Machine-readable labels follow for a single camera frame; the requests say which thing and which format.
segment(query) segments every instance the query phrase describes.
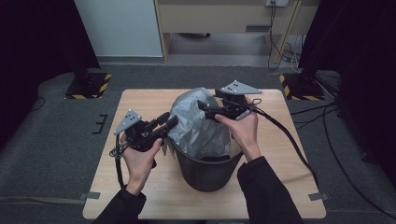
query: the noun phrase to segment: yellow black warning stripe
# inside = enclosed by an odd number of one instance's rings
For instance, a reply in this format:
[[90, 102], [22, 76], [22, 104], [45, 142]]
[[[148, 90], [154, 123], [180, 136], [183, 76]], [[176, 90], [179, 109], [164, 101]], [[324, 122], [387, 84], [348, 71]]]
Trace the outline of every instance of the yellow black warning stripe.
[[280, 82], [282, 83], [283, 90], [288, 100], [310, 100], [310, 101], [324, 100], [324, 97], [295, 95], [293, 94], [293, 92], [290, 91], [290, 88], [285, 81], [285, 77], [280, 76], [279, 79]]
[[85, 95], [85, 94], [71, 94], [71, 95], [66, 95], [64, 99], [76, 99], [76, 100], [84, 100], [84, 99], [95, 99], [95, 98], [101, 98], [103, 93], [105, 92], [107, 88], [107, 84], [110, 81], [111, 75], [107, 74], [101, 87], [100, 90], [97, 94], [93, 95]]

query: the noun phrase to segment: gray floor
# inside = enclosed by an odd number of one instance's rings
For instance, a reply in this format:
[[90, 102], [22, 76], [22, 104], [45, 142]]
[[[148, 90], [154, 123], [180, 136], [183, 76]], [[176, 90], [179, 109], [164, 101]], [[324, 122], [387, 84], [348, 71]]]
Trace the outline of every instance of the gray floor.
[[[290, 43], [293, 50], [300, 50], [293, 40]], [[77, 198], [79, 193], [88, 192], [106, 141], [106, 134], [91, 135], [91, 132], [97, 131], [95, 122], [101, 119], [99, 114], [109, 115], [104, 133], [109, 131], [122, 90], [197, 85], [216, 88], [223, 80], [235, 78], [250, 85], [257, 83], [262, 89], [281, 89], [277, 75], [292, 72], [295, 66], [283, 62], [275, 71], [268, 71], [268, 56], [268, 46], [260, 35], [212, 34], [209, 38], [175, 35], [167, 63], [103, 65], [103, 69], [114, 76], [103, 99], [63, 100], [63, 93], [73, 78], [70, 74], [44, 83], [39, 93], [46, 99], [45, 106], [26, 118], [0, 154], [0, 197]], [[287, 101], [287, 104], [290, 112], [296, 112], [331, 101], [327, 96], [322, 102]], [[293, 119], [310, 120], [320, 113], [313, 111]], [[360, 161], [360, 148], [344, 122], [335, 113], [327, 119], [334, 150], [352, 180], [365, 195], [395, 216], [393, 186], [379, 167]], [[396, 223], [364, 201], [347, 183], [329, 150], [321, 121], [298, 129], [298, 134], [308, 161], [318, 173], [320, 191], [331, 197], [324, 202], [327, 216], [305, 223]], [[0, 203], [0, 223], [90, 223], [82, 217], [82, 209], [83, 205], [75, 204]], [[150, 223], [196, 222], [157, 220]], [[248, 222], [210, 220], [207, 223]]]

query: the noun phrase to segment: black bucket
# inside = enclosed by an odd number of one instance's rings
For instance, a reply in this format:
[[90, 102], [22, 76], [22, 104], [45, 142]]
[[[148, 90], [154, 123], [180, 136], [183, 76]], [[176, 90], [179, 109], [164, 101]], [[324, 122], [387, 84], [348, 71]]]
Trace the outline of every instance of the black bucket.
[[196, 160], [181, 151], [171, 139], [170, 147], [177, 154], [178, 164], [186, 182], [202, 192], [212, 192], [223, 188], [231, 178], [236, 165], [242, 157], [242, 151], [237, 155], [202, 158]]

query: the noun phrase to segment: plastic bag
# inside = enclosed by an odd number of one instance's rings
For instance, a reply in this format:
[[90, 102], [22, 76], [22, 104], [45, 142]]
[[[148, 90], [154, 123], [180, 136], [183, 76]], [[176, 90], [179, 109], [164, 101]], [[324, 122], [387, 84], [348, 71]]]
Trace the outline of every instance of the plastic bag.
[[168, 136], [175, 147], [200, 160], [203, 157], [229, 155], [231, 137], [229, 129], [218, 122], [205, 118], [205, 112], [198, 108], [197, 100], [206, 104], [219, 105], [205, 88], [197, 88], [178, 96], [170, 110], [171, 117], [178, 118], [178, 125]]

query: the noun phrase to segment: person's left hand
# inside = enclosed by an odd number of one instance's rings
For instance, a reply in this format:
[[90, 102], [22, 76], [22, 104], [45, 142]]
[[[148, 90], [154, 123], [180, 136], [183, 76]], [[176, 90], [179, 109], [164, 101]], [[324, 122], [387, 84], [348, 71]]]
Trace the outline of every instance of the person's left hand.
[[[121, 142], [125, 141], [125, 135], [122, 136]], [[161, 138], [157, 139], [152, 148], [146, 152], [140, 152], [133, 148], [127, 147], [123, 151], [123, 158], [128, 167], [129, 181], [126, 187], [133, 195], [138, 195], [146, 184], [151, 172], [154, 156], [161, 148]]]

